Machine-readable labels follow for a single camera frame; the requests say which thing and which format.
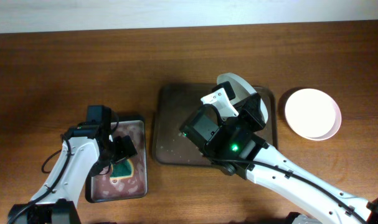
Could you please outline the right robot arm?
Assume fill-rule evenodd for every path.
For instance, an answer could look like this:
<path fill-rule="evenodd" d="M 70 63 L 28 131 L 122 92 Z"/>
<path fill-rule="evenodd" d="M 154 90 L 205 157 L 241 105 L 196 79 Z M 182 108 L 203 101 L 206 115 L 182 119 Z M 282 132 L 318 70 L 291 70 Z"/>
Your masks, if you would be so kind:
<path fill-rule="evenodd" d="M 260 95 L 253 92 L 232 105 L 237 97 L 230 82 L 218 84 L 180 127 L 213 167 L 268 188 L 308 212 L 292 215 L 293 223 L 378 223 L 378 198 L 370 202 L 351 195 L 288 160 L 255 134 L 265 127 Z"/>

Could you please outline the pale green plate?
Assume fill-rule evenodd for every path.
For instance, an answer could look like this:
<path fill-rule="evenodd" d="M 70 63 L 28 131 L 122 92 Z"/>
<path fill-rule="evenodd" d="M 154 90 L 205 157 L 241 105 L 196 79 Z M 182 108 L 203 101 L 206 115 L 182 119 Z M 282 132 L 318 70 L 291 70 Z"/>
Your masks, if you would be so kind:
<path fill-rule="evenodd" d="M 235 98 L 230 103 L 237 108 L 237 103 L 243 101 L 248 96 L 254 95 L 257 91 L 246 80 L 234 73 L 224 73 L 217 77 L 217 84 L 229 82 L 235 93 Z"/>

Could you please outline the green and yellow sponge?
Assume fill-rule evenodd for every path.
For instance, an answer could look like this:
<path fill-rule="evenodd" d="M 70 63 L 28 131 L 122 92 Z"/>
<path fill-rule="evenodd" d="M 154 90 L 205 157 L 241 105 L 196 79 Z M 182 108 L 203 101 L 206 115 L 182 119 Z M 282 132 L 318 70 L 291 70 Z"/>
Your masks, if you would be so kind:
<path fill-rule="evenodd" d="M 134 175 L 135 169 L 131 159 L 119 162 L 117 164 L 111 165 L 111 175 L 112 180 L 127 179 Z"/>

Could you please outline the pinkish white plate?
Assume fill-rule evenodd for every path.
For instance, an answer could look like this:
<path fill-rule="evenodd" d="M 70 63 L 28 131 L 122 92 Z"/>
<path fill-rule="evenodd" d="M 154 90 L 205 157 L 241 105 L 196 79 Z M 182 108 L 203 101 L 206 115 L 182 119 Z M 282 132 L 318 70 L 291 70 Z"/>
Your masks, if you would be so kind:
<path fill-rule="evenodd" d="M 284 114 L 289 127 L 297 135 L 312 141 L 333 137 L 342 123 L 341 110 L 335 100 L 313 88 L 292 93 L 286 101 Z"/>

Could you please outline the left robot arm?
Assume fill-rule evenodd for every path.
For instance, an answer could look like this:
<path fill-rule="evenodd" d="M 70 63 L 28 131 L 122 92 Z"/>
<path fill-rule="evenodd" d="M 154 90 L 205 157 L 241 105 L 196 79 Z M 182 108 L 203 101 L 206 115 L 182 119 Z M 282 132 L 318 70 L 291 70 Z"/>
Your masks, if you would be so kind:
<path fill-rule="evenodd" d="M 77 202 L 85 182 L 104 168 L 112 174 L 131 177 L 130 158 L 137 150 L 129 136 L 114 136 L 118 115 L 109 107 L 92 105 L 86 120 L 61 135 L 59 157 L 43 186 L 29 202 L 15 204 L 8 223 L 80 223 Z"/>

